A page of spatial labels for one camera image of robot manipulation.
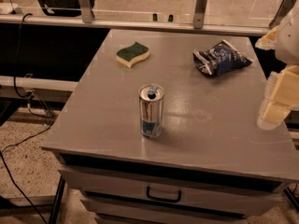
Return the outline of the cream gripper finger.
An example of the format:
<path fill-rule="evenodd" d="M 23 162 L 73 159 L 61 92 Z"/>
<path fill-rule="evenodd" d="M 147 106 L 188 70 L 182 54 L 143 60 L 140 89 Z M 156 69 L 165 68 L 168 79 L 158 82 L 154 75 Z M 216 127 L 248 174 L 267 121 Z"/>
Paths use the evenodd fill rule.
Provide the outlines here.
<path fill-rule="evenodd" d="M 278 27 L 274 27 L 271 29 L 266 35 L 259 38 L 258 41 L 255 43 L 255 47 L 257 49 L 262 50 L 270 50 L 274 49 L 276 45 L 276 37 L 277 37 Z"/>
<path fill-rule="evenodd" d="M 299 66 L 288 64 L 280 73 L 272 72 L 267 79 L 257 125 L 274 130 L 290 112 L 299 106 Z"/>

